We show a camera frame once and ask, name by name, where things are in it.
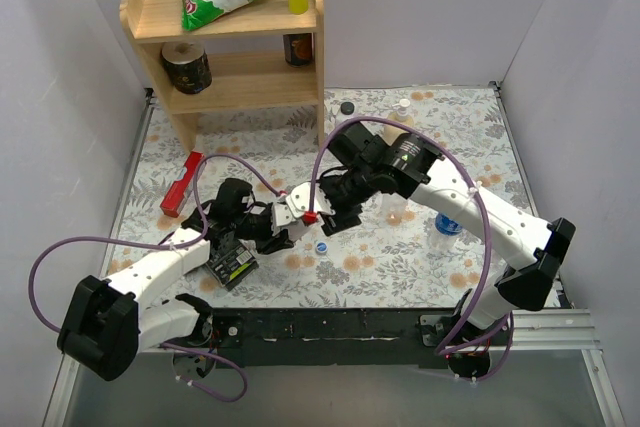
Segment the blue white bottle cap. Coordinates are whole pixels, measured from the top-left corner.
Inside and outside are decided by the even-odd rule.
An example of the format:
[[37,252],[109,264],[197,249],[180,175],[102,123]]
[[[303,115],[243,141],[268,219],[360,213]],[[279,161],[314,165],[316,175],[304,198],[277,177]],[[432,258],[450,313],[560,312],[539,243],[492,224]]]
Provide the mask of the blue white bottle cap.
[[328,252],[328,246],[324,242],[317,242],[315,246],[316,253],[319,255],[326,255]]

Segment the clear plastic bottle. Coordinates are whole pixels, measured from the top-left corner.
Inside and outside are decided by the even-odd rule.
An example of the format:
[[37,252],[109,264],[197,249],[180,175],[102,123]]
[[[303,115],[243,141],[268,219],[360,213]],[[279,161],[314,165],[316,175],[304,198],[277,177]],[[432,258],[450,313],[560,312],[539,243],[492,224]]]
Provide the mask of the clear plastic bottle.
[[402,223],[409,201],[398,194],[382,194],[380,215],[382,220],[390,225]]

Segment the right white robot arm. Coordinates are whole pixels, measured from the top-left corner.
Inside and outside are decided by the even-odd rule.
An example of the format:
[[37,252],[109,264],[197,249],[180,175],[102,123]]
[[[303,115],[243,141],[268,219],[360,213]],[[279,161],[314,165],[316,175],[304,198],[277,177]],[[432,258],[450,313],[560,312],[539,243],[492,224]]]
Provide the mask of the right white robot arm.
[[341,175],[312,179],[311,195],[324,194],[333,209],[323,217],[324,233],[358,225],[362,204],[386,193],[429,207],[483,241],[479,283],[458,303],[441,351],[484,341],[515,310],[541,310],[575,225],[565,218],[529,215],[492,194],[446,148],[414,128],[403,128],[387,144],[368,130],[371,120],[344,122],[320,147],[345,169]]

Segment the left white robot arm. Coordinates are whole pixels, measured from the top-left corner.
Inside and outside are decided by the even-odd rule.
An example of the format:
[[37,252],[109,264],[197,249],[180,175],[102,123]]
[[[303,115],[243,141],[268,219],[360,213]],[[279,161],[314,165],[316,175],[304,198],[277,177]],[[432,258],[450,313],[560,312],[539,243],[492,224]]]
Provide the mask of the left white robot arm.
[[200,347],[213,333],[212,308],[179,294],[161,305],[156,299],[187,273],[217,254],[237,257],[249,240],[261,252],[291,246],[287,227],[295,217],[285,193],[271,203],[250,205],[249,183],[230,178],[181,224],[158,250],[104,279],[88,276],[75,288],[58,334],[57,346],[99,377],[111,381],[136,355],[179,339]]

